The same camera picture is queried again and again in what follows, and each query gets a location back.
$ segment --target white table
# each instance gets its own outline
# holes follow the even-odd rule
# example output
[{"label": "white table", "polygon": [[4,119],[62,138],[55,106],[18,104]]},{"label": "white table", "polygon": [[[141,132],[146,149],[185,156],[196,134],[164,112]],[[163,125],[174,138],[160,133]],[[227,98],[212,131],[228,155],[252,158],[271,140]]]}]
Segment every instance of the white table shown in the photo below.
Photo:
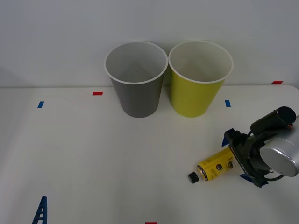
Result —
[{"label": "white table", "polygon": [[298,114],[297,89],[223,86],[198,118],[176,114],[166,92],[136,119],[113,88],[0,89],[0,223],[30,224],[43,195],[48,224],[299,222],[299,177],[261,189],[239,167],[211,182],[187,178],[226,130],[247,133],[283,105]]}]

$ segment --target red tape marker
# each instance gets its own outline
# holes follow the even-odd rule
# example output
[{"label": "red tape marker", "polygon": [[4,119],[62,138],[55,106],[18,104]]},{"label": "red tape marker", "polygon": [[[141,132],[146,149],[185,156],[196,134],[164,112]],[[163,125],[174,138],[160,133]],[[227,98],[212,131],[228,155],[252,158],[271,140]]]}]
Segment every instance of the red tape marker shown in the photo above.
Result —
[{"label": "red tape marker", "polygon": [[272,84],[282,84],[282,83],[283,83],[283,81],[273,81]]},{"label": "red tape marker", "polygon": [[102,96],[103,92],[93,92],[93,96]]}]

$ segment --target tube cap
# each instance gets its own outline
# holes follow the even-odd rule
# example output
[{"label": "tube cap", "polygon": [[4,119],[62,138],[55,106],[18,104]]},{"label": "tube cap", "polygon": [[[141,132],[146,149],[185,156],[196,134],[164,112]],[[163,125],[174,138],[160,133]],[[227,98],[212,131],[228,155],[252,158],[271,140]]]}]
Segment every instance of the tube cap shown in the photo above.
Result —
[{"label": "tube cap", "polygon": [[196,183],[196,182],[199,181],[199,178],[198,178],[198,176],[197,176],[197,174],[196,174],[195,172],[190,173],[190,174],[188,175],[188,178],[189,178],[189,181],[190,181],[191,183]]}]

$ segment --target blue gripper part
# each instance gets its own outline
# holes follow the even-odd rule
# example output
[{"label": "blue gripper part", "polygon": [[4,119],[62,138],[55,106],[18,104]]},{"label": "blue gripper part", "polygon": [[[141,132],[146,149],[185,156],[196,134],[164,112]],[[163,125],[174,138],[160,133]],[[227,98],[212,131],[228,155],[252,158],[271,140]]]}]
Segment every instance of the blue gripper part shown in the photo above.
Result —
[{"label": "blue gripper part", "polygon": [[47,197],[42,196],[41,202],[39,203],[38,209],[36,211],[36,216],[34,216],[32,224],[37,224],[39,220],[42,220],[42,224],[47,224],[47,216]]}]

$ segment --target blue plastic object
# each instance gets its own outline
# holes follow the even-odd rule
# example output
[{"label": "blue plastic object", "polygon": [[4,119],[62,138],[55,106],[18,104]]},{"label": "blue plastic object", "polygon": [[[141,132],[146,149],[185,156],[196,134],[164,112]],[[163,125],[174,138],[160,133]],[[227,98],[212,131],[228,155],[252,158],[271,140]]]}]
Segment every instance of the blue plastic object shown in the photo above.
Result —
[{"label": "blue plastic object", "polygon": [[226,146],[226,145],[228,145],[228,144],[229,144],[228,140],[224,137],[224,138],[223,138],[223,141],[222,141],[222,145],[221,145],[221,147]]},{"label": "blue plastic object", "polygon": [[42,220],[42,224],[47,224],[47,215],[47,197],[42,196],[41,202],[39,203],[38,209],[36,211],[36,216],[34,216],[32,224],[37,224],[39,220]]}]

